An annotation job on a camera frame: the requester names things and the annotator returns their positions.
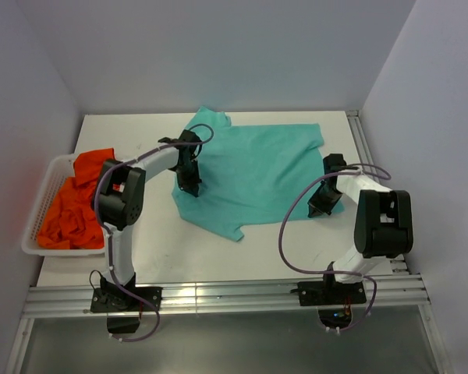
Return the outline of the teal t-shirt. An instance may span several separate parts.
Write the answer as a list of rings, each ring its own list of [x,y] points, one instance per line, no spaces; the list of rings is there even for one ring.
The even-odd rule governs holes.
[[[289,208],[324,174],[317,123],[238,126],[202,107],[186,127],[210,141],[198,157],[199,196],[172,191],[183,220],[238,242],[244,226],[275,224],[288,213],[293,221],[307,219],[309,192]]]

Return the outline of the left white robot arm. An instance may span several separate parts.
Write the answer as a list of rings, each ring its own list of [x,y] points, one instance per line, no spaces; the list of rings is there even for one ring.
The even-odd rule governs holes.
[[[119,311],[135,305],[136,272],[132,260],[133,225],[144,208],[145,185],[163,171],[176,174],[179,188],[197,197],[201,179],[197,157],[202,146],[162,144],[132,160],[103,163],[93,210],[105,237],[108,302]]]

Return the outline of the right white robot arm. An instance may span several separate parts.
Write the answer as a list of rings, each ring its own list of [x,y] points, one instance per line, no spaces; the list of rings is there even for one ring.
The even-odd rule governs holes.
[[[326,301],[340,303],[349,285],[360,281],[377,265],[406,254],[413,247],[411,198],[404,190],[392,190],[366,175],[336,172],[326,176],[308,200],[308,216],[331,214],[346,196],[356,204],[351,249],[332,262],[333,278],[322,284]]]

